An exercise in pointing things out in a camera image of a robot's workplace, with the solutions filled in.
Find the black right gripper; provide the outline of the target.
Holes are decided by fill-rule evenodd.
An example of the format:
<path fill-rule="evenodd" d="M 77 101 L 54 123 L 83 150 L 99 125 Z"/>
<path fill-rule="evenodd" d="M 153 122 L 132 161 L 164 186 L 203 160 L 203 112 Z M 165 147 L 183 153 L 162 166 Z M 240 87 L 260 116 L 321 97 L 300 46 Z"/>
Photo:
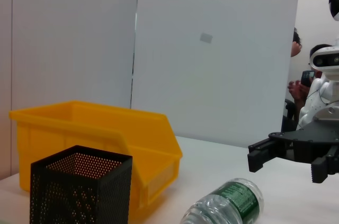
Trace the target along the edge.
<path fill-rule="evenodd" d="M 338 173 L 338 121 L 313 121 L 290 132 L 274 132 L 248 147 L 248 169 L 255 173 L 276 158 L 311 163 L 313 183 Z"/>

